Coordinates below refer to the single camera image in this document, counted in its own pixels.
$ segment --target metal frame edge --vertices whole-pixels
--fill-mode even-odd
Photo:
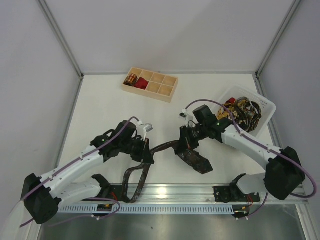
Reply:
[[[286,13],[276,35],[274,36],[271,45],[269,46],[266,54],[264,55],[262,62],[260,63],[257,71],[256,71],[256,75],[257,77],[260,77],[261,73],[263,72],[268,60],[270,59],[271,55],[273,54],[274,50],[276,49],[276,47],[278,46],[281,38],[283,37],[287,27],[289,26],[289,24],[291,23],[292,19],[294,18],[295,13],[297,12],[299,6],[301,5],[301,3],[303,2],[303,0],[294,0],[293,3],[291,4],[288,12]]]
[[[114,72],[84,72],[84,75],[127,75],[129,71],[114,71]],[[157,71],[161,74],[255,74],[254,71]]]
[[[263,86],[263,83],[260,81],[260,79],[257,77],[257,74],[253,74],[252,76],[253,76],[254,84],[255,84],[255,87],[256,87],[258,94],[268,98],[266,91],[265,91],[265,87]],[[269,129],[269,132],[271,135],[273,145],[275,145],[279,148],[283,148],[283,143],[282,143],[281,137],[279,135],[278,127],[277,127],[273,117],[271,118],[270,122],[268,123],[268,129]]]
[[[80,79],[82,79],[84,75],[81,72],[80,67],[77,63],[77,60],[75,59],[75,56],[73,55],[69,44],[67,43],[63,33],[61,32],[61,29],[60,29],[59,25],[57,24],[57,21],[56,21],[54,15],[52,14],[46,0],[36,0],[36,1],[39,5],[44,17],[46,18],[49,26],[51,27],[54,35],[56,36],[58,42],[60,43],[64,53],[66,54],[72,67],[76,71],[76,74],[79,76]]]
[[[296,209],[300,218],[302,229],[306,240],[320,239],[319,227],[314,223],[317,221],[309,205],[296,205]]]

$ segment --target white connector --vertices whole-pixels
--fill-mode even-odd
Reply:
[[[151,123],[143,123],[141,120],[138,121],[139,129],[143,130],[143,140],[146,140],[147,133],[151,132],[154,128]]]
[[[179,118],[184,120],[184,125],[186,127],[188,127],[189,123],[190,122],[192,123],[194,120],[194,117],[192,115],[190,115],[186,109],[182,109],[182,112],[180,113]]]

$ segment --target perforated metal bracket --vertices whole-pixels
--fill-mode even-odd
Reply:
[[[66,206],[58,213],[68,214],[110,214],[118,209],[102,210],[97,203],[75,203]],[[231,204],[121,204],[117,214],[202,214],[202,215],[233,215]]]

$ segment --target wire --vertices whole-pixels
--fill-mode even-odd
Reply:
[[[198,102],[209,102],[209,103],[213,103],[213,104],[217,104],[219,105],[220,107],[224,108],[228,113],[229,115],[231,116],[231,119],[232,119],[232,122],[233,122],[233,125],[235,127],[235,129],[238,131],[239,134],[241,134],[241,129],[238,127],[237,123],[236,123],[236,120],[233,116],[233,114],[229,111],[229,109],[227,107],[225,107],[224,105],[222,105],[221,103],[219,102],[216,102],[216,101],[213,101],[213,100],[208,100],[208,99],[199,99],[199,100],[195,100],[193,102],[191,102],[188,106],[186,106],[186,110],[193,104],[195,103],[198,103]],[[302,198],[302,199],[309,199],[309,198],[312,198],[313,196],[315,196],[317,194],[317,183],[316,181],[313,179],[313,177],[307,172],[307,170],[305,170],[302,166],[300,166],[298,163],[296,163],[295,161],[293,161],[292,159],[290,159],[289,157],[279,153],[279,152],[276,152],[272,149],[269,149],[267,146],[261,144],[260,142],[257,142],[253,139],[251,139],[250,137],[248,137],[246,134],[241,134],[245,139],[247,139],[248,141],[250,141],[251,143],[253,144],[256,144],[257,146],[261,147],[262,149],[265,149],[285,160],[287,160],[288,162],[290,162],[291,164],[293,164],[295,167],[297,167],[300,171],[302,171],[311,181],[312,185],[313,185],[313,192],[309,195],[298,195],[298,194],[295,194],[295,193],[291,193],[290,195],[294,196],[294,197],[297,197],[297,198]]]
[[[129,120],[124,124],[124,126],[120,129],[120,131],[114,135],[109,141],[107,141],[106,143],[102,144],[101,146],[99,146],[98,148],[84,154],[82,157],[85,158],[97,151],[99,151],[100,149],[104,148],[105,146],[107,146],[108,144],[110,144],[113,140],[115,140],[124,130],[125,128],[129,125],[129,123],[133,120],[137,120],[138,122],[140,121],[137,117],[132,116],[129,118]],[[81,160],[81,157],[76,158],[75,160],[69,162],[67,165],[65,165],[64,167],[62,167],[61,169],[59,169],[58,171],[56,171],[54,174],[52,174],[52,177],[56,177],[58,174],[60,174],[61,172],[63,172],[64,170],[66,170],[67,168],[69,168],[70,166],[72,166],[73,164],[75,164],[76,162],[78,162],[79,160]],[[44,180],[42,183],[40,183],[38,186],[36,186],[35,188],[33,188],[31,191],[29,191],[26,195],[24,195],[24,197],[21,198],[21,201],[26,200],[28,197],[30,197],[35,191],[37,191],[39,188],[41,188],[43,185],[45,185],[47,182],[50,181],[50,178],[48,177],[46,180]],[[27,224],[31,223],[31,219],[28,222],[23,223],[20,228],[26,226]]]
[[[197,125],[194,121],[190,120],[188,121],[188,126],[190,127],[189,123],[192,122],[194,125]]]
[[[28,224],[32,223],[33,221],[34,221],[34,219],[31,218],[29,221],[26,221],[25,223],[21,224],[20,228],[23,228],[23,227],[27,226]]]
[[[118,201],[118,198],[117,198],[117,196],[115,195],[115,193],[113,191],[110,194],[114,198],[114,200]]]
[[[265,198],[264,198],[262,204],[261,204],[253,213],[249,214],[248,217],[251,217],[252,215],[256,214],[257,212],[259,212],[259,211],[263,208],[263,206],[264,206],[264,205],[266,204],[266,202],[267,202],[268,195],[269,195],[269,193],[266,193],[266,194],[265,194]]]
[[[49,225],[49,227],[50,227],[50,228],[56,227],[56,226],[58,226],[58,225],[65,224],[65,223],[68,223],[68,222],[71,222],[71,221],[73,221],[73,220],[75,220],[75,219],[80,219],[80,218],[95,218],[96,220],[103,220],[103,219],[112,217],[112,216],[115,215],[117,212],[119,212],[120,209],[121,209],[120,203],[119,203],[118,201],[116,201],[116,200],[113,200],[113,199],[100,198],[100,197],[91,197],[91,198],[87,198],[86,200],[113,202],[113,203],[115,203],[115,204],[118,205],[118,209],[115,210],[114,212],[109,213],[109,214],[106,215],[106,216],[98,216],[98,217],[95,217],[94,215],[88,215],[88,214],[75,216],[75,217],[69,218],[69,219],[67,219],[67,220],[60,221],[60,222],[58,222],[58,223],[51,224],[51,225]]]
[[[254,200],[249,194],[246,196],[246,198],[248,199],[248,207],[250,208],[254,204]]]

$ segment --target white plastic basket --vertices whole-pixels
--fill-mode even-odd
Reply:
[[[257,104],[260,105],[261,108],[261,115],[262,117],[259,120],[259,124],[256,127],[255,130],[251,131],[250,134],[252,136],[255,136],[256,138],[259,138],[262,132],[265,130],[267,127],[271,117],[274,115],[277,107],[276,105],[272,102],[266,99],[265,97],[254,93],[253,91],[246,89],[242,86],[235,85],[228,89],[222,97],[219,99],[219,103],[224,104],[226,101],[228,101],[230,98],[241,98],[241,97],[247,97],[250,99],[250,101],[256,102]],[[220,109],[220,106],[215,105],[211,110],[214,114],[218,114],[218,111]]]

